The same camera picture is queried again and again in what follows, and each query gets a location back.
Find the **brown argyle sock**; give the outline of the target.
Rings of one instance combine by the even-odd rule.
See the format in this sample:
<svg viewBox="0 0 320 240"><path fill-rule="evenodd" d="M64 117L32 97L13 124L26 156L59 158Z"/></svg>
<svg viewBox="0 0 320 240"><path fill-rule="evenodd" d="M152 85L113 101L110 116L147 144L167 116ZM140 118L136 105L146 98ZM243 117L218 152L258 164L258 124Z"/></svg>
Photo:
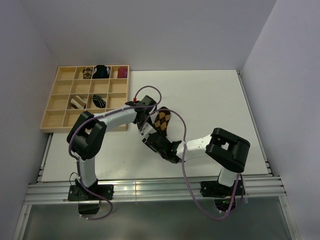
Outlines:
<svg viewBox="0 0 320 240"><path fill-rule="evenodd" d="M170 119L171 112L169 111L169 109L165 106L161 107L155 117L154 128L164 136L167 136Z"/></svg>

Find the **black white striped sock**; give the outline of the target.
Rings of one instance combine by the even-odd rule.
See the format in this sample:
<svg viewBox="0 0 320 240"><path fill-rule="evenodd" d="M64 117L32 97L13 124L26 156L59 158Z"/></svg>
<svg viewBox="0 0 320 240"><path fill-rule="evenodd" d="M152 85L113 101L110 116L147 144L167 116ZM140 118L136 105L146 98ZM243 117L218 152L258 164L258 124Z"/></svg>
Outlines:
<svg viewBox="0 0 320 240"><path fill-rule="evenodd" d="M106 107L106 101L103 100L99 95L94 94L92 97L92 102L97 108L105 108Z"/></svg>

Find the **tan brown striped sock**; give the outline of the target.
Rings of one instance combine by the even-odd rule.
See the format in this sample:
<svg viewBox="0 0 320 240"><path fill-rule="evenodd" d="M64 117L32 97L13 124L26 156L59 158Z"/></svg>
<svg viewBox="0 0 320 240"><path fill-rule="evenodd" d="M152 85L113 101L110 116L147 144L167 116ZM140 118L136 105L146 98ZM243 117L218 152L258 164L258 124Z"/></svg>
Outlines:
<svg viewBox="0 0 320 240"><path fill-rule="evenodd" d="M70 106L73 109L85 109L87 102L83 100L79 95L75 95L70 99Z"/></svg>

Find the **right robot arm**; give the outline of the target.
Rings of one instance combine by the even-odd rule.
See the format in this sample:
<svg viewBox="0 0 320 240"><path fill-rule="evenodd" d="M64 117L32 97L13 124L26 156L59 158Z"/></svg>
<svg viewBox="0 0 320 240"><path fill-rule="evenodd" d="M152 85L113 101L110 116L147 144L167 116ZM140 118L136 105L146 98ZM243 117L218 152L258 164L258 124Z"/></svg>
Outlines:
<svg viewBox="0 0 320 240"><path fill-rule="evenodd" d="M162 133L148 132L142 142L173 164L189 160L216 161L221 166L216 189L222 195L233 190L237 175L244 172L251 147L248 140L219 127L205 137L186 142L171 142Z"/></svg>

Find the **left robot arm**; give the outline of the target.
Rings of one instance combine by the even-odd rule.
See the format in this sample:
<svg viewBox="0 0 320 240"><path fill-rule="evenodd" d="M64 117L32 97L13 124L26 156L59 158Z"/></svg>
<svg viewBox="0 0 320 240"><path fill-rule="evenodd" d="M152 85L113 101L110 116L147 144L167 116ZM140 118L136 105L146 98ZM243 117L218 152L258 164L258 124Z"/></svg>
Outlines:
<svg viewBox="0 0 320 240"><path fill-rule="evenodd" d="M79 115L67 136L67 142L69 154L76 160L81 184L79 194L82 197L91 200L98 193L95 156L102 147L105 133L121 125L142 124L157 105L155 100L146 95L142 100L126 102L114 110L95 114L84 111Z"/></svg>

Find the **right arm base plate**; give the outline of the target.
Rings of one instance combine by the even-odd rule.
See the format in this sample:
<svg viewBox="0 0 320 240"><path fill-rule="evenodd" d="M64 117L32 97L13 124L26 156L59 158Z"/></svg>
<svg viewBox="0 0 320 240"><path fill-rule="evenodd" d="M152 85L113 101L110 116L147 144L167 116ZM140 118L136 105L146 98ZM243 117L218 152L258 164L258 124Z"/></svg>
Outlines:
<svg viewBox="0 0 320 240"><path fill-rule="evenodd" d="M219 211L226 212L229 208L234 186L227 187L218 183L217 180L201 181L200 194L204 198L214 198L214 204ZM235 197L231 205L231 211L237 206L236 197L243 200L245 196L245 188L242 180L239 180L235 189Z"/></svg>

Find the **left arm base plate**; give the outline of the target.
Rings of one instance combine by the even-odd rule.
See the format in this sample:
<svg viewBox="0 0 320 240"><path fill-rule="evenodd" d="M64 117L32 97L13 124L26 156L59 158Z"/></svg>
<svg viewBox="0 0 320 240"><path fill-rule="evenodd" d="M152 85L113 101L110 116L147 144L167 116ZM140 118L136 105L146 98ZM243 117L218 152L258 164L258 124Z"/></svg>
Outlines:
<svg viewBox="0 0 320 240"><path fill-rule="evenodd" d="M78 202L78 212L81 215L93 216L98 213L101 206L101 199L97 195L107 200L113 199L114 186L112 184L100 185L97 182L85 190L83 186L76 181L69 187L67 200L69 202Z"/></svg>

